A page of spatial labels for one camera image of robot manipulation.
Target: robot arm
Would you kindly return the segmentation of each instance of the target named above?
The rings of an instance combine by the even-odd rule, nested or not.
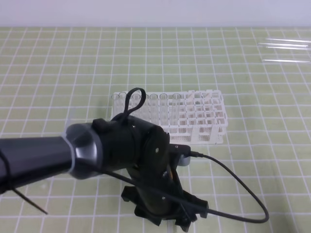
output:
[[[128,110],[131,95],[142,98]],[[126,186],[122,198],[136,205],[135,215],[159,225],[174,219],[187,232],[196,214],[208,213],[253,223],[266,222],[269,214],[260,200],[227,167],[209,156],[191,152],[189,146],[170,144],[170,136],[150,122],[130,116],[146,98],[141,88],[131,90],[125,110],[107,122],[74,124],[66,135],[46,138],[0,139],[0,193],[38,180],[68,172],[77,179],[107,174],[134,186]],[[190,162],[190,156],[214,160],[240,182],[263,208],[264,219],[248,219],[209,209],[208,203],[182,189],[176,168]],[[131,179],[114,171],[127,169]]]

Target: tabletop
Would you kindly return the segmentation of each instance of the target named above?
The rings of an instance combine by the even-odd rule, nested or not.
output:
[[[308,233],[311,229],[311,64],[269,63],[303,50],[258,47],[265,38],[311,38],[311,28],[0,28],[0,137],[59,135],[65,125],[111,115],[110,95],[221,90],[228,114],[220,145],[193,146],[229,166],[270,212],[265,224],[208,215],[191,233]],[[183,188],[213,209],[260,218],[262,210],[223,169],[193,159]],[[8,192],[0,232],[177,233],[134,216],[124,184],[67,174],[20,188],[49,215]]]

